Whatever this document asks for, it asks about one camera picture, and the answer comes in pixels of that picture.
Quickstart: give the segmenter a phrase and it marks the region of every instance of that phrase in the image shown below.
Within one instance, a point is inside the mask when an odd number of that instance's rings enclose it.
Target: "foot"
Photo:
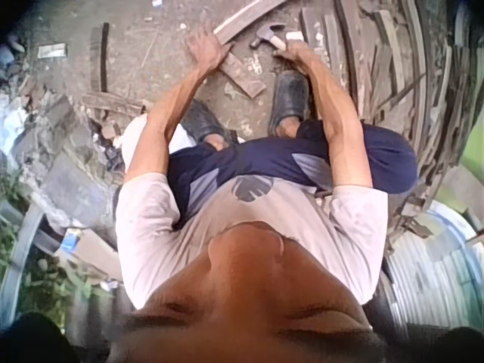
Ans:
[[[268,135],[295,138],[308,101],[309,84],[306,77],[294,70],[281,73],[275,83]]]
[[[180,124],[198,144],[208,142],[221,150],[237,143],[234,133],[223,127],[209,108],[198,100],[191,102]]]

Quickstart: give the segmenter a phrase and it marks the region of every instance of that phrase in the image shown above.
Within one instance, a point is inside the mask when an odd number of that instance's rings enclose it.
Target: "hand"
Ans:
[[[219,68],[232,47],[232,43],[220,44],[219,39],[208,24],[190,34],[187,45],[197,61],[197,65],[208,73]]]
[[[295,63],[304,73],[309,71],[309,62],[317,57],[316,53],[309,47],[308,43],[301,40],[290,40],[287,42],[287,50],[276,51],[276,57],[282,57]]]

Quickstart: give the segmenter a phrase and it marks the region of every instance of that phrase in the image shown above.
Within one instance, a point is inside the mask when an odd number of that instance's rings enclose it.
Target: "navy blue shorts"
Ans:
[[[401,194],[417,181],[417,158],[399,134],[363,125],[374,187]],[[170,155],[168,183],[175,195],[182,227],[215,191],[239,175],[282,178],[318,190],[330,190],[330,159],[321,121],[301,123],[294,139],[261,138],[216,151],[209,144]]]

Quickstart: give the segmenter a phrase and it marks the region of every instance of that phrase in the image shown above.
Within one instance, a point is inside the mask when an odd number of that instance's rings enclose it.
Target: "man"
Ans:
[[[229,47],[210,29],[188,44],[197,64],[147,115],[119,195],[119,257],[138,311],[111,359],[381,360],[360,305],[377,285],[387,193],[416,180],[411,148],[362,126],[303,42],[278,55],[308,74],[323,121],[302,122],[307,80],[284,72],[272,137],[237,144],[192,101]],[[169,155],[179,123],[198,145]],[[320,206],[314,194],[328,190]]]

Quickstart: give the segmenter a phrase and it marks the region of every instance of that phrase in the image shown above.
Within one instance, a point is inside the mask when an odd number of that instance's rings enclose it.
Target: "black shoe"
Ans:
[[[191,102],[180,124],[198,144],[210,134],[221,135],[229,145],[238,144],[237,133],[222,126],[212,111],[198,100]]]
[[[309,84],[306,77],[295,70],[281,73],[275,82],[268,135],[277,137],[276,129],[286,117],[296,116],[303,121],[308,102]]]

